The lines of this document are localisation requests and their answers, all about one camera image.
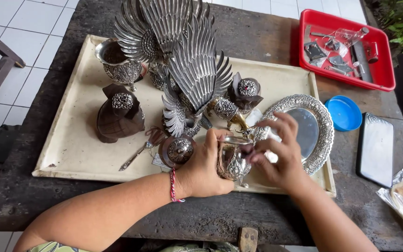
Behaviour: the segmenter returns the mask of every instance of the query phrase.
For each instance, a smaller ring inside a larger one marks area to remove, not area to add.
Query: blue plastic container
[[[332,116],[336,130],[355,130],[362,124],[362,112],[359,106],[346,96],[334,96],[325,103],[325,106]]]

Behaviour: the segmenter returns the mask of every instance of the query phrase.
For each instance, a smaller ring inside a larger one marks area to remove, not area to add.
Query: wooden handle
[[[251,227],[242,227],[239,236],[240,252],[256,252],[257,230]]]

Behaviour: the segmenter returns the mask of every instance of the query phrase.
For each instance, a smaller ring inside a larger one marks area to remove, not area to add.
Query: silver plate
[[[334,125],[329,111],[319,100],[306,94],[283,98],[267,110],[263,119],[276,121],[275,111],[288,112],[298,121],[296,140],[301,147],[303,168],[309,175],[314,174],[326,162],[334,142]],[[266,139],[270,130],[270,127],[258,127],[254,140]]]

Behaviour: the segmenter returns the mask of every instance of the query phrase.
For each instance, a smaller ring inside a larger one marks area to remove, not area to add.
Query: red string
[[[171,172],[171,198],[173,202],[185,202],[185,199],[176,199],[175,197],[175,168],[172,168]]]

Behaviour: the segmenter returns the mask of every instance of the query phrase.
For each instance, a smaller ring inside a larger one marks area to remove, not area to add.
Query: dark wood surface
[[[107,182],[34,178],[31,172],[87,34],[113,36],[118,0],[80,0],[48,75],[38,91],[13,151],[0,175],[0,231],[22,231],[44,210],[73,196],[111,186]],[[297,65],[299,21],[211,5],[217,49],[231,57]],[[368,91],[316,78],[320,100],[342,94],[362,112],[395,125],[394,172],[403,168],[403,120],[394,93]],[[335,132],[330,155],[337,187],[335,202],[381,250],[403,251],[403,221],[377,195],[378,186],[356,176],[359,131]],[[258,229],[259,243],[313,245],[299,209],[287,196],[232,192],[189,198],[150,213],[124,236],[234,242],[239,228]]]

